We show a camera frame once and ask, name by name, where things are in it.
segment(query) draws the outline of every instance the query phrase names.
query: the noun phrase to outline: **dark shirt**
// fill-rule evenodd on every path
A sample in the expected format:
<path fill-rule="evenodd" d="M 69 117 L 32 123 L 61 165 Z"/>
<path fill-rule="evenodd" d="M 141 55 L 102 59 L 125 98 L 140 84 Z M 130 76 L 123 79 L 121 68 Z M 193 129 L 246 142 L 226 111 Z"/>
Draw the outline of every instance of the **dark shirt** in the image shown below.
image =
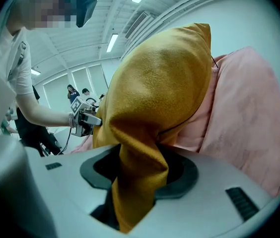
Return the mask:
<path fill-rule="evenodd" d="M 69 97 L 70 103 L 72 103 L 77 96 L 80 96 L 79 93 L 76 90 L 72 91 Z"/>
<path fill-rule="evenodd" d="M 40 96 L 37 93 L 37 91 L 35 90 L 34 86 L 32 86 L 32 87 L 33 87 L 35 98 L 38 100 L 40 98 Z M 22 138 L 29 132 L 32 132 L 33 130 L 35 130 L 38 127 L 38 125 L 30 123 L 24 117 L 24 115 L 22 114 L 22 112 L 19 108 L 16 109 L 16 114 L 17 114 L 17 120 L 15 120 L 15 126 L 17 128 L 17 131 L 19 132 L 20 138 Z"/>

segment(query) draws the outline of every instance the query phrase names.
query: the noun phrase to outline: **white t-shirt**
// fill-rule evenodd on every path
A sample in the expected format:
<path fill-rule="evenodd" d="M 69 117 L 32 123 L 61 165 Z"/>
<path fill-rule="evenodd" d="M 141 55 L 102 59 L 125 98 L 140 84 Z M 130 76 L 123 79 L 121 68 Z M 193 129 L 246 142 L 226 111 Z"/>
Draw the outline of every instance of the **white t-shirt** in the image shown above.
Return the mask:
<path fill-rule="evenodd" d="M 88 98 L 93 98 L 94 100 L 96 100 L 96 103 L 97 102 L 99 102 L 99 98 L 98 98 L 98 96 L 94 93 L 94 92 L 89 92 L 89 95 L 86 95 L 85 96 L 86 98 L 86 100 L 88 99 Z M 94 101 L 93 100 L 88 100 L 87 101 L 89 104 L 93 104 L 94 103 Z"/>
<path fill-rule="evenodd" d="M 0 12 L 0 78 L 8 82 L 17 95 L 33 93 L 31 79 L 30 47 L 26 42 L 25 29 L 11 36 L 6 28 L 6 20 L 11 5 L 15 0 L 7 0 Z M 21 64 L 12 68 L 19 61 L 18 50 L 22 42 L 26 45 Z"/>

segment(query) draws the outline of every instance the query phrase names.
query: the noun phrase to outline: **black vent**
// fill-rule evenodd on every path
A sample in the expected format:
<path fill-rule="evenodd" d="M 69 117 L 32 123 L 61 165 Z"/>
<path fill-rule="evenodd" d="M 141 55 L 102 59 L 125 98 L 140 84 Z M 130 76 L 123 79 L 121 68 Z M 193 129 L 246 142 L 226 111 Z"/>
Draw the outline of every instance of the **black vent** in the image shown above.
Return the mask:
<path fill-rule="evenodd" d="M 241 188 L 230 188 L 226 190 L 226 193 L 244 221 L 247 221 L 259 211 L 258 207 Z"/>
<path fill-rule="evenodd" d="M 45 165 L 47 170 L 51 170 L 51 169 L 55 169 L 55 168 L 59 168 L 62 166 L 61 163 L 58 163 L 58 162 L 55 162 L 55 163 L 51 163 L 51 164 L 48 164 L 48 165 Z"/>
<path fill-rule="evenodd" d="M 128 32 L 126 33 L 125 37 L 128 39 L 130 37 L 130 35 L 135 31 L 135 29 L 140 25 L 140 23 L 146 18 L 148 17 L 148 15 L 146 13 L 141 13 L 141 15 L 139 16 L 139 18 L 137 18 L 137 20 L 135 21 L 135 23 L 133 23 L 133 25 L 130 27 L 130 29 L 128 30 Z"/>

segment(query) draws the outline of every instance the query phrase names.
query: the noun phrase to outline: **black pants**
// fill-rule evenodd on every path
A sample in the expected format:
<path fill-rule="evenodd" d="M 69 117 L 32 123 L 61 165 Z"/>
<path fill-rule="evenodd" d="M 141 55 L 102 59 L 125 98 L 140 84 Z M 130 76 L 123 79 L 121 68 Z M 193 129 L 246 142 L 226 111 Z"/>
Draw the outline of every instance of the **black pants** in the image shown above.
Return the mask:
<path fill-rule="evenodd" d="M 61 151 L 55 145 L 55 141 L 51 135 L 47 132 L 45 127 L 37 126 L 37 128 L 22 137 L 22 142 L 25 146 L 35 148 L 39 151 L 40 155 L 44 157 L 43 151 L 41 149 L 40 143 L 45 145 L 54 155 L 59 154 Z"/>

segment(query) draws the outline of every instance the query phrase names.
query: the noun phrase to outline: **air vent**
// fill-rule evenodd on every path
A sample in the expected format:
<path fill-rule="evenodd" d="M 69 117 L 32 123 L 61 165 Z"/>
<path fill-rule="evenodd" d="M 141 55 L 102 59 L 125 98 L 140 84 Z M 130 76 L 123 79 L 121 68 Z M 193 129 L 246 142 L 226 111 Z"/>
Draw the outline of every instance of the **air vent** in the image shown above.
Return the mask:
<path fill-rule="evenodd" d="M 141 15 L 136 19 L 136 21 L 126 33 L 125 37 L 130 39 L 137 31 L 139 31 L 140 28 L 143 29 L 147 24 L 149 24 L 149 19 L 152 21 L 152 16 L 149 12 L 144 11 L 141 13 Z"/>
<path fill-rule="evenodd" d="M 48 165 L 45 165 L 47 170 L 56 169 L 62 166 L 61 163 L 55 162 Z"/>
<path fill-rule="evenodd" d="M 258 207 L 241 188 L 230 188 L 226 190 L 226 193 L 244 221 L 247 221 L 259 211 Z"/>

